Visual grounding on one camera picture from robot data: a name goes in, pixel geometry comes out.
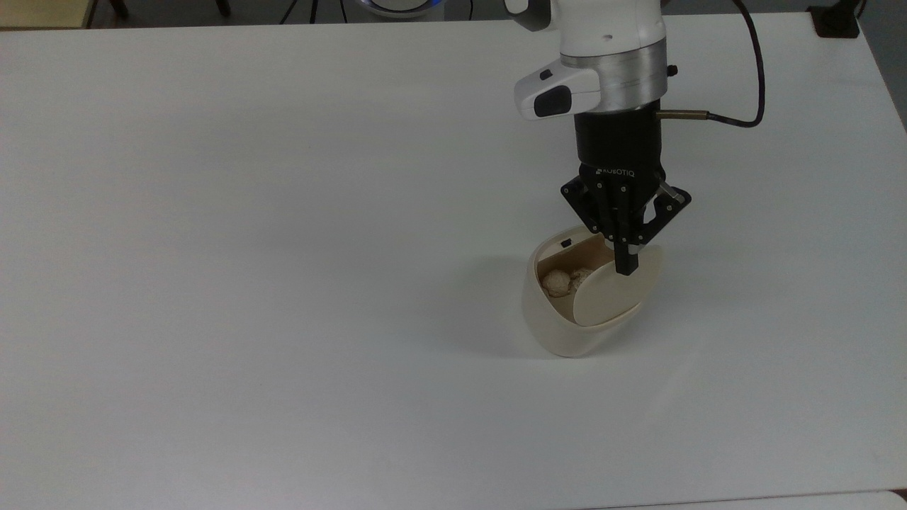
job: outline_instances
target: chair leg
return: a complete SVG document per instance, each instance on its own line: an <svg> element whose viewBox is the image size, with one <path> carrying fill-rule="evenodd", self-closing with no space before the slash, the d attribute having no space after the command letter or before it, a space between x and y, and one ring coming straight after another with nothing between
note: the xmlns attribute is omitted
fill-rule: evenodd
<svg viewBox="0 0 907 510"><path fill-rule="evenodd" d="M119 17L129 17L129 9L126 8L126 4L122 0L111 0L111 7L113 7L114 13Z"/></svg>
<svg viewBox="0 0 907 510"><path fill-rule="evenodd" d="M220 15L229 16L229 2L227 0L215 0L218 3L218 10Z"/></svg>

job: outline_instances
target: black cable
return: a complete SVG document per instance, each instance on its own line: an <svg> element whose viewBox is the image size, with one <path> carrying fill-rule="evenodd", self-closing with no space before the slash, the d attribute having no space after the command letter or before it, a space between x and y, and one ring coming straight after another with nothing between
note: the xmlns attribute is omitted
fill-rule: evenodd
<svg viewBox="0 0 907 510"><path fill-rule="evenodd" d="M315 15L318 13L318 0L312 0L312 8L308 11L308 24L315 23Z"/></svg>
<svg viewBox="0 0 907 510"><path fill-rule="evenodd" d="M762 116L766 112L766 69L762 62L762 47L759 45L759 36L756 34L753 16L749 15L746 5L743 5L741 0L731 1L734 2L734 5L740 10L740 14L743 15L743 19L746 21L746 28L749 29L749 37L753 40L753 53L756 54L756 75L759 79L759 109L756 112L756 118L752 121L741 121L715 113L709 113L707 118L709 121L718 121L737 127L756 127L762 122Z"/></svg>
<svg viewBox="0 0 907 510"><path fill-rule="evenodd" d="M287 18L289 18L289 14L293 12L293 7L296 6L296 2L297 0L293 0L293 3L289 5L289 9L287 9L287 11L284 13L284 17L280 18L280 23L278 23L278 25L282 25L287 22Z"/></svg>

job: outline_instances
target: white table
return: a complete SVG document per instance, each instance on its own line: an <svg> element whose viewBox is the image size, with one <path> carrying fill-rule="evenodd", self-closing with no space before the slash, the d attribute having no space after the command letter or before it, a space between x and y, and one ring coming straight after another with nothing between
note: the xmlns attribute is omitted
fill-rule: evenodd
<svg viewBox="0 0 907 510"><path fill-rule="evenodd" d="M861 38L756 17L765 123L668 122L694 202L621 339L549 355L570 119L511 22L0 34L0 506L526 509L907 485L907 137ZM737 16L668 108L748 116Z"/></svg>

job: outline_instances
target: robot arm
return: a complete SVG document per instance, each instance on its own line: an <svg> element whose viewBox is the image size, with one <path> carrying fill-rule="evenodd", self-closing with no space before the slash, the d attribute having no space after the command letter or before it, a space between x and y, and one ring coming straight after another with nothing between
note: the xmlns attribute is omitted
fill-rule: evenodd
<svg viewBox="0 0 907 510"><path fill-rule="evenodd" d="M574 115L582 164L561 194L629 275L639 250L690 202L665 183L660 163L668 58L659 0L505 2L530 30L561 32L561 58L516 84L517 108L530 120ZM656 215L644 223L649 205Z"/></svg>

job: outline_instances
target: silver metal joint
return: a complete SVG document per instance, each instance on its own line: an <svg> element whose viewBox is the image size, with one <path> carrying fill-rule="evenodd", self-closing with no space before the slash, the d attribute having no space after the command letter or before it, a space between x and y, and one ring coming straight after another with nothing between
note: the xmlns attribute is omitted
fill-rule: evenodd
<svg viewBox="0 0 907 510"><path fill-rule="evenodd" d="M599 74L601 103L593 113L634 110L656 101L668 91L668 43L657 43L622 54L561 55L567 67L593 69Z"/></svg>
<svg viewBox="0 0 907 510"><path fill-rule="evenodd" d="M665 194L679 203L686 201L686 199L683 198L683 195L674 191L674 188L671 188L663 179L658 180L658 194Z"/></svg>

